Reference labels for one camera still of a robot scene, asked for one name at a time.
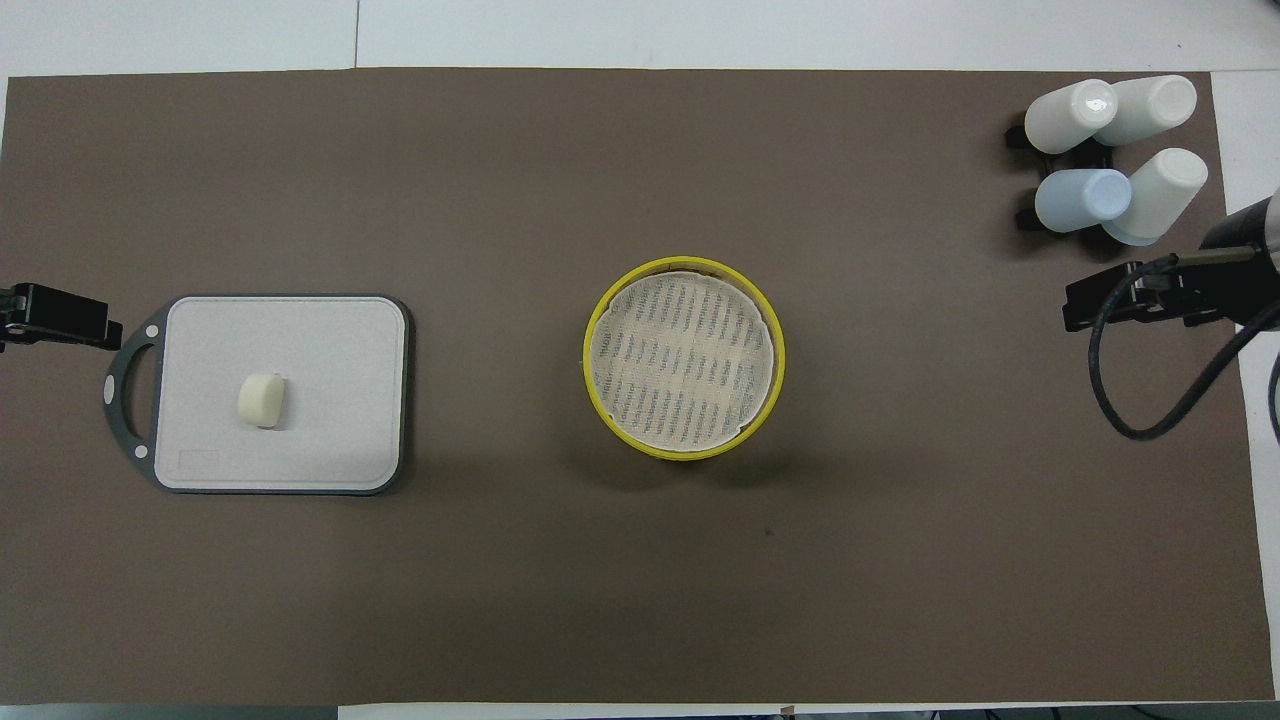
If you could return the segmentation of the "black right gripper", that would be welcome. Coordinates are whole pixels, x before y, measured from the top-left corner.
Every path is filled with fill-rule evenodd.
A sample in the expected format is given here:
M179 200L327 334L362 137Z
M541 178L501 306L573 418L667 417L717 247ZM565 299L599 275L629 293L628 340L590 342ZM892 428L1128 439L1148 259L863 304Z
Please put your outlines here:
M1203 325L1230 320L1244 325L1253 318L1253 259L1249 255L1167 255L1140 266L1112 266L1064 288L1062 327L1091 328L1105 301L1134 270L1108 314L1107 323L1180 320Z

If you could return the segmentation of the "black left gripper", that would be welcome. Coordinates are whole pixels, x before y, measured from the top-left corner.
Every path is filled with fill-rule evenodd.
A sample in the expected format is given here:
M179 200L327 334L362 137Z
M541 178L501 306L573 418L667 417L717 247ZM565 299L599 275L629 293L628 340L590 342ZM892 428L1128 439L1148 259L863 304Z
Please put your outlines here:
M1 292L1 343L55 342L116 352L124 327L109 320L106 302L36 283Z

